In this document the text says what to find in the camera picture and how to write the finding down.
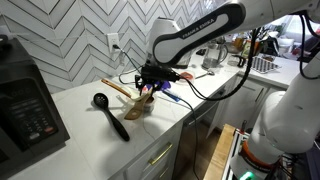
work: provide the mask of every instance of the white countertop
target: white countertop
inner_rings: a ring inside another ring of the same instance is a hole
[[[202,56],[194,55],[189,64],[196,66],[188,69],[196,76],[206,72],[201,68],[202,59]],[[286,88],[299,73],[298,63],[282,58],[277,58],[275,63],[282,68],[263,75],[251,71],[250,77]],[[227,65],[227,59],[222,66],[216,70],[215,76],[195,80],[194,85],[204,95],[213,94],[238,72],[244,72]],[[124,79],[132,81],[134,76],[126,75]],[[193,107],[203,103],[187,85],[171,84],[172,90]],[[121,140],[105,114],[92,105],[93,96],[98,92],[108,96],[110,110],[127,130],[131,138],[129,142]],[[183,106],[158,98],[151,113],[145,113],[138,120],[124,120],[131,107],[126,97],[100,81],[54,94],[53,99],[71,136],[70,140],[66,141],[64,148],[12,176],[11,180],[108,179],[190,113]]]

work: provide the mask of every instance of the cabinet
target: cabinet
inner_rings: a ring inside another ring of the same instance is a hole
[[[160,139],[138,155],[133,162],[125,166],[120,173],[110,179],[170,179],[173,173],[181,129],[182,122],[174,125]]]
[[[237,77],[234,87],[241,79],[242,77]],[[252,128],[267,96],[279,90],[283,89],[247,79],[241,89],[226,100],[217,127],[223,129],[224,124],[230,124],[241,128],[242,122],[247,120],[246,128]]]

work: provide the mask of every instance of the herringbone tile backsplash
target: herringbone tile backsplash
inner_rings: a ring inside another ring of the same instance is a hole
[[[36,61],[51,93],[132,69],[109,54],[106,34],[145,62],[149,31],[158,17],[184,28],[225,0],[0,0],[8,26]]]

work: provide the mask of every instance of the microwave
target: microwave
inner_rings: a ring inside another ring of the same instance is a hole
[[[17,39],[0,47],[0,179],[70,138],[36,63]]]

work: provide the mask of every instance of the black ladle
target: black ladle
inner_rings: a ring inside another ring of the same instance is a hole
[[[93,97],[93,102],[100,107],[101,109],[105,110],[110,117],[112,124],[114,128],[117,130],[119,135],[123,138],[125,141],[129,141],[130,137],[126,131],[126,129],[122,126],[122,124],[118,121],[116,117],[113,116],[113,114],[108,109],[109,100],[108,97],[102,93],[97,93]]]

